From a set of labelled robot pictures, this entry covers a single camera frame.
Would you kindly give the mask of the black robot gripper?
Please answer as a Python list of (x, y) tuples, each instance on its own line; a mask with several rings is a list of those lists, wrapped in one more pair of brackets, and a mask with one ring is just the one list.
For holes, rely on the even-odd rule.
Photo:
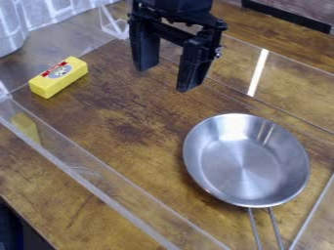
[[(133, 0), (129, 12), (132, 59), (137, 71), (158, 64), (160, 38), (181, 46), (176, 90), (181, 93), (198, 86), (210, 63), (220, 58), (220, 36), (227, 23), (210, 13), (212, 0)], [(190, 35), (170, 23), (198, 25)]]

